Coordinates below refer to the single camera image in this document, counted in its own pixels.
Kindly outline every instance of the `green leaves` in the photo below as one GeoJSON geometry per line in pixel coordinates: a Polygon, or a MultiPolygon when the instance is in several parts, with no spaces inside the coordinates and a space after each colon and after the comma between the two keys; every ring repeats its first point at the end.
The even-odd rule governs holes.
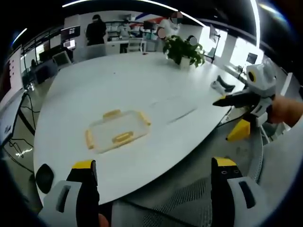
{"type": "Polygon", "coordinates": [[[191,45],[188,40],[183,41],[180,36],[173,35],[165,40],[163,47],[163,53],[168,51],[168,58],[172,59],[176,64],[181,63],[182,57],[188,57],[190,59],[189,64],[195,64],[196,67],[199,64],[204,64],[204,51],[200,44],[191,45]]]}

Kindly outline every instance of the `black round object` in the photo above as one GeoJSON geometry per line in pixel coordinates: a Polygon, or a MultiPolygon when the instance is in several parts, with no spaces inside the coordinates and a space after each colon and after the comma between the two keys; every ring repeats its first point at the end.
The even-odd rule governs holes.
{"type": "Polygon", "coordinates": [[[43,164],[38,169],[36,183],[43,193],[49,193],[53,183],[53,172],[47,164],[43,164]]]}
{"type": "Polygon", "coordinates": [[[253,75],[251,72],[248,72],[248,77],[250,78],[250,80],[251,80],[252,82],[255,81],[254,75],[253,75]]]}

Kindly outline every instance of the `transparent plastic container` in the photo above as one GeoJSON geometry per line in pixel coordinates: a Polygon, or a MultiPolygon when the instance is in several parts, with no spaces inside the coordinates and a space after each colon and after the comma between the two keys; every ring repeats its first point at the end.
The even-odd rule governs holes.
{"type": "Polygon", "coordinates": [[[150,122],[142,112],[114,110],[93,122],[85,132],[88,149],[104,153],[130,143],[149,132],[150,122]]]}

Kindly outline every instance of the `black cable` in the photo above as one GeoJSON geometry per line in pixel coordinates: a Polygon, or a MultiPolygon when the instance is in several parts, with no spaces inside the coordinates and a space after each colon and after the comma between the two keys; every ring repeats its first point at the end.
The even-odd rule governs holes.
{"type": "Polygon", "coordinates": [[[29,95],[28,93],[27,93],[26,95],[27,95],[27,97],[29,98],[30,107],[31,107],[31,110],[32,110],[32,117],[33,117],[34,129],[36,130],[36,123],[35,123],[35,118],[34,118],[34,111],[33,111],[32,98],[30,97],[30,95],[29,95]]]}
{"type": "Polygon", "coordinates": [[[17,143],[12,143],[10,140],[9,140],[9,146],[12,148],[14,148],[15,150],[16,150],[16,152],[18,153],[18,154],[20,154],[20,157],[21,158],[24,158],[24,155],[22,154],[22,151],[21,151],[21,149],[20,149],[20,147],[19,147],[19,145],[17,144],[17,143]]]}
{"type": "Polygon", "coordinates": [[[139,209],[142,209],[142,210],[147,210],[147,211],[156,213],[156,214],[158,214],[158,215],[164,216],[164,217],[166,217],[167,219],[170,219],[170,220],[172,220],[172,221],[174,221],[174,222],[177,222],[177,223],[179,223],[179,224],[182,224],[182,225],[184,225],[184,226],[187,226],[187,227],[197,227],[197,226],[194,226],[194,225],[192,225],[192,224],[189,224],[189,223],[187,223],[187,222],[185,222],[185,221],[182,221],[182,220],[180,220],[180,219],[174,218],[174,217],[172,217],[172,216],[170,216],[170,215],[168,215],[168,214],[162,213],[161,211],[154,210],[154,209],[151,209],[151,208],[148,208],[148,207],[143,207],[143,206],[140,206],[140,205],[138,205],[138,204],[136,204],[136,203],[133,203],[133,202],[130,202],[130,201],[127,201],[127,200],[124,200],[124,199],[120,199],[120,200],[121,200],[122,202],[128,203],[129,205],[132,205],[132,206],[134,206],[134,207],[136,207],[136,208],[139,208],[139,209]]]}
{"type": "Polygon", "coordinates": [[[22,168],[25,168],[27,171],[29,171],[30,173],[32,174],[35,174],[32,170],[30,170],[29,168],[27,168],[26,166],[22,165],[21,163],[19,163],[16,159],[14,159],[12,157],[12,155],[9,154],[9,152],[7,152],[7,150],[3,147],[3,150],[5,151],[5,153],[8,155],[8,157],[14,162],[16,163],[17,165],[19,165],[20,167],[22,168]]]}
{"type": "Polygon", "coordinates": [[[234,122],[234,121],[236,121],[236,120],[242,118],[245,114],[243,114],[243,115],[241,115],[240,117],[237,117],[237,118],[235,118],[235,119],[232,119],[232,120],[230,120],[230,121],[228,121],[228,122],[225,122],[225,123],[223,123],[223,124],[219,124],[217,127],[215,127],[215,129],[220,128],[221,126],[226,125],[226,124],[228,124],[228,123],[230,123],[230,122],[234,122]]]}
{"type": "Polygon", "coordinates": [[[35,114],[39,113],[40,111],[33,111],[31,108],[29,108],[28,106],[22,106],[21,108],[26,108],[29,109],[30,111],[34,112],[35,114]]]}
{"type": "Polygon", "coordinates": [[[30,145],[32,148],[34,147],[33,145],[31,145],[29,142],[27,142],[25,139],[10,139],[10,140],[19,140],[19,141],[24,141],[25,143],[27,143],[28,145],[30,145]]]}

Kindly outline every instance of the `white flower pot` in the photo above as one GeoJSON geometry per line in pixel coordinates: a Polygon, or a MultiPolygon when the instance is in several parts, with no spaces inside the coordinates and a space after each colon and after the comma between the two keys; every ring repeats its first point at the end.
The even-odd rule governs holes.
{"type": "Polygon", "coordinates": [[[190,66],[189,64],[190,64],[190,59],[187,57],[182,57],[181,63],[180,63],[180,69],[188,70],[189,66],[190,66]]]}

